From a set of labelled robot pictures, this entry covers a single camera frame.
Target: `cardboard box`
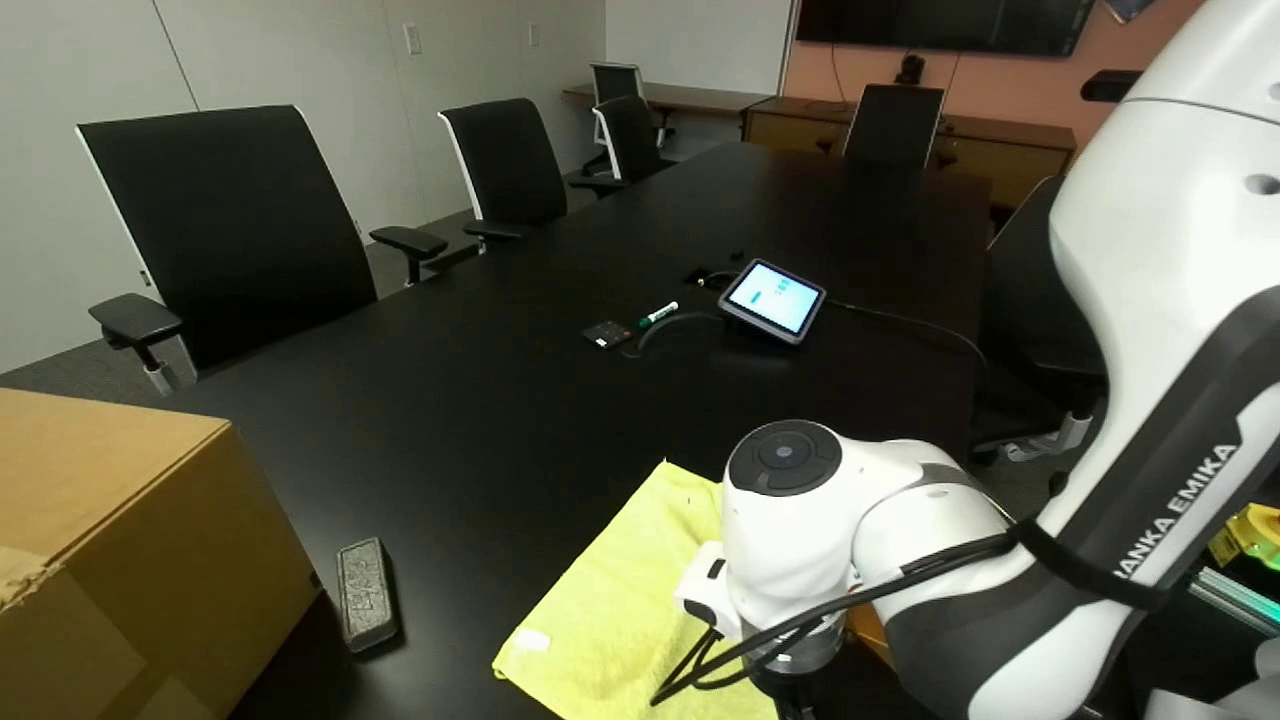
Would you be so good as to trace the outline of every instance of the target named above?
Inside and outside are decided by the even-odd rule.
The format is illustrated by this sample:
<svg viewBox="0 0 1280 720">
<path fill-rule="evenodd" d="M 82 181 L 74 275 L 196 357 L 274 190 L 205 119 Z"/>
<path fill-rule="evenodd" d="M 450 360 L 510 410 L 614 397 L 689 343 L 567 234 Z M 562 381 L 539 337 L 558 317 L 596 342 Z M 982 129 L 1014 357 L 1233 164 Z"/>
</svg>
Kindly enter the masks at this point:
<svg viewBox="0 0 1280 720">
<path fill-rule="evenodd" d="M 0 717 L 229 717 L 315 601 L 230 426 L 0 389 Z"/>
</svg>

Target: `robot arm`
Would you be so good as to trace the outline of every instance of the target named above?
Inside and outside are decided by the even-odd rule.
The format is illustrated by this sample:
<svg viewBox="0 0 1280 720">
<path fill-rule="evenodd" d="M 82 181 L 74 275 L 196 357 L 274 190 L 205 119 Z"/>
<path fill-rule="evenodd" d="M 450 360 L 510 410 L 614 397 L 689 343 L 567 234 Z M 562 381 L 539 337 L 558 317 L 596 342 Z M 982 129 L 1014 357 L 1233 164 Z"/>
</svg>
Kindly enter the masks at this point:
<svg viewBox="0 0 1280 720">
<path fill-rule="evenodd" d="M 1274 28 L 1271 0 L 1209 0 L 1060 190 L 1055 267 L 1109 368 L 1101 434 L 1037 517 L 1074 572 L 1011 548 L 875 601 L 899 684 L 937 717 L 1085 709 L 1145 608 L 1079 570 L 1177 587 L 1280 460 Z M 759 449 L 775 467 L 737 465 Z M 729 636 L 1008 526 L 924 444 L 813 427 L 759 449 L 729 465 L 718 572 L 682 587 Z M 795 451 L 808 480 L 783 480 Z M 771 673 L 818 664 L 823 633 Z"/>
</svg>

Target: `chair backrest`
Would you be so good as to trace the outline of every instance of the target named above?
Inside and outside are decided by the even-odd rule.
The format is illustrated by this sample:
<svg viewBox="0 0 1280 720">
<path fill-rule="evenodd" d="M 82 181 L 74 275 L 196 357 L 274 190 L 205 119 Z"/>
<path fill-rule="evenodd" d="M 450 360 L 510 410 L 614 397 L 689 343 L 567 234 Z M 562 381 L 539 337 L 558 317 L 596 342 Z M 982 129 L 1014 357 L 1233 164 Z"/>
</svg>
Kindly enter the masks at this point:
<svg viewBox="0 0 1280 720">
<path fill-rule="evenodd" d="M 1047 213 L 1055 190 L 1055 177 L 1039 181 L 987 243 L 979 342 L 993 360 L 1011 360 L 1051 381 L 1101 385 L 1097 337 L 1051 263 Z"/>
<path fill-rule="evenodd" d="M 866 85 L 848 129 L 843 160 L 909 173 L 929 170 L 938 109 L 945 91 L 937 88 Z"/>
<path fill-rule="evenodd" d="M 567 213 L 562 177 L 531 100 L 491 100 L 441 111 L 475 220 L 539 227 Z"/>
<path fill-rule="evenodd" d="M 613 97 L 638 97 L 643 100 L 643 85 L 638 85 L 634 63 L 592 63 L 592 85 L 596 85 L 596 106 L 602 106 Z"/>
<path fill-rule="evenodd" d="M 200 368 L 370 306 L 358 234 L 297 109 L 79 135 Z"/>
<path fill-rule="evenodd" d="M 656 123 L 638 97 L 602 100 L 596 123 L 602 129 L 609 170 L 624 185 L 638 185 L 643 177 L 662 170 L 656 153 Z"/>
</svg>

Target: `television screen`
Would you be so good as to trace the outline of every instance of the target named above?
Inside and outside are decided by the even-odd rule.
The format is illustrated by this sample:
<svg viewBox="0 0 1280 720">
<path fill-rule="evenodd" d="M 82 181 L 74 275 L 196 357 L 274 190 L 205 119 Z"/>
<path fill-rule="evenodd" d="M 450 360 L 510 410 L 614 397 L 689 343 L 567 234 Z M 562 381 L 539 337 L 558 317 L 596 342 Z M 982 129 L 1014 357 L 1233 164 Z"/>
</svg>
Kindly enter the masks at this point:
<svg viewBox="0 0 1280 720">
<path fill-rule="evenodd" d="M 795 39 L 1070 57 L 1092 0 L 802 0 Z"/>
</svg>

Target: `tablet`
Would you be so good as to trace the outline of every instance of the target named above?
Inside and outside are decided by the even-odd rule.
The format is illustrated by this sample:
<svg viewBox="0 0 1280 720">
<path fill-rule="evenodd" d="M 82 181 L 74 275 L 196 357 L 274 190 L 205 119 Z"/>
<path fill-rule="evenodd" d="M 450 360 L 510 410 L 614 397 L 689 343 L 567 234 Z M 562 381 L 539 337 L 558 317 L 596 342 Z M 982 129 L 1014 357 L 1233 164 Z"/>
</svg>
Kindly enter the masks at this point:
<svg viewBox="0 0 1280 720">
<path fill-rule="evenodd" d="M 752 259 L 722 291 L 718 308 L 775 342 L 802 343 L 816 311 L 823 308 L 829 289 Z"/>
</svg>

